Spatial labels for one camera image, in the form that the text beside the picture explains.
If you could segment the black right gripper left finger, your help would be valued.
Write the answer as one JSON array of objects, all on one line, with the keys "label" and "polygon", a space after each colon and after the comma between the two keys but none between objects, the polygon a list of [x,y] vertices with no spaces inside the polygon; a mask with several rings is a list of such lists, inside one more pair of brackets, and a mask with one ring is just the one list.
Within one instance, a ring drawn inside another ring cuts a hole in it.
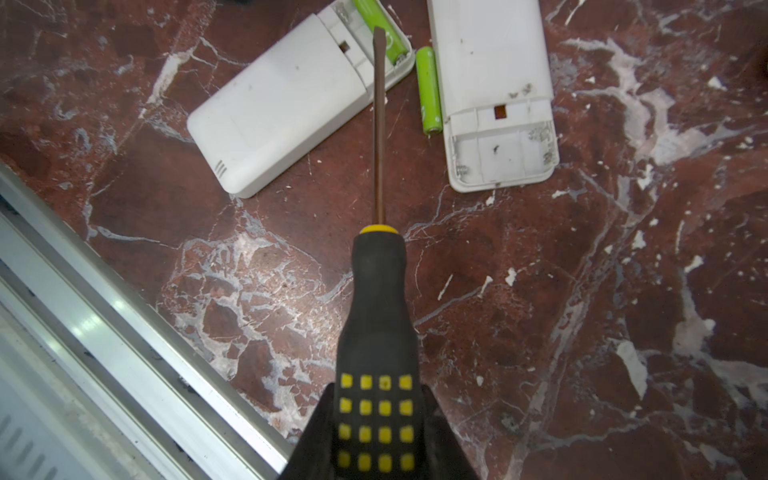
[{"label": "black right gripper left finger", "polygon": [[334,479],[334,387],[324,389],[279,480]]}]

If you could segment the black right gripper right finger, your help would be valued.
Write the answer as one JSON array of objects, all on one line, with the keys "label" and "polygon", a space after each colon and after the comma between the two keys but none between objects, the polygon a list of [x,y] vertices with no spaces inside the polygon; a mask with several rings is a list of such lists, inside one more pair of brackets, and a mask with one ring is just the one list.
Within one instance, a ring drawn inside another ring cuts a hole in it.
[{"label": "black right gripper right finger", "polygon": [[477,480],[478,475],[437,402],[431,388],[421,385],[425,402],[423,428],[424,466],[419,479]]}]

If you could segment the black yellow screwdriver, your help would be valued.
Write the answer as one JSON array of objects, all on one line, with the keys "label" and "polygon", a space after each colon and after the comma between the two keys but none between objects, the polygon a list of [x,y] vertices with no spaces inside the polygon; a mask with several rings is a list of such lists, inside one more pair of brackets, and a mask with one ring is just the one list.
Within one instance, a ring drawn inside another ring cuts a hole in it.
[{"label": "black yellow screwdriver", "polygon": [[405,301],[404,240],[386,223],[386,38],[380,28],[373,48],[373,222],[353,242],[353,299],[337,347],[332,461],[345,479],[415,479],[423,399]]}]

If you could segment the green AA battery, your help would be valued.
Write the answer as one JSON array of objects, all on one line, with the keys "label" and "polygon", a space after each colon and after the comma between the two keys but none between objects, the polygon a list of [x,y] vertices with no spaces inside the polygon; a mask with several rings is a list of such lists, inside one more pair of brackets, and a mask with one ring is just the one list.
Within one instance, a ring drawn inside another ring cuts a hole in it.
[{"label": "green AA battery", "polygon": [[354,0],[353,3],[372,32],[377,28],[385,32],[386,57],[392,65],[397,65],[407,55],[408,48],[388,20],[380,3],[377,0]]},{"label": "green AA battery", "polygon": [[443,118],[437,62],[432,47],[423,47],[416,52],[416,72],[423,132],[428,136],[440,133]]}]

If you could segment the white air conditioner remote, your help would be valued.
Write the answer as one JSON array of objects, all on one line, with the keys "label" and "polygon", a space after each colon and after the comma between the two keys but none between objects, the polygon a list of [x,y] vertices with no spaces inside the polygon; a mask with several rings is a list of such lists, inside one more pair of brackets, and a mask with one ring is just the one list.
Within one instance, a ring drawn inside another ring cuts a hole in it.
[{"label": "white air conditioner remote", "polygon": [[372,104],[376,26],[387,33],[392,88],[415,65],[406,34],[378,1],[334,1],[189,115],[187,129],[225,192],[254,196]]}]

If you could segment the white remote control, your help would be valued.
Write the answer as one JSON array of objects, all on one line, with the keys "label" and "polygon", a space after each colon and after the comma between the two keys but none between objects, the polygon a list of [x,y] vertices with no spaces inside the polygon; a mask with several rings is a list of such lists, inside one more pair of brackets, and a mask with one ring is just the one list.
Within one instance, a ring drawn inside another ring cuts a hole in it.
[{"label": "white remote control", "polygon": [[452,188],[549,179],[560,155],[539,2],[431,1],[428,13]]}]

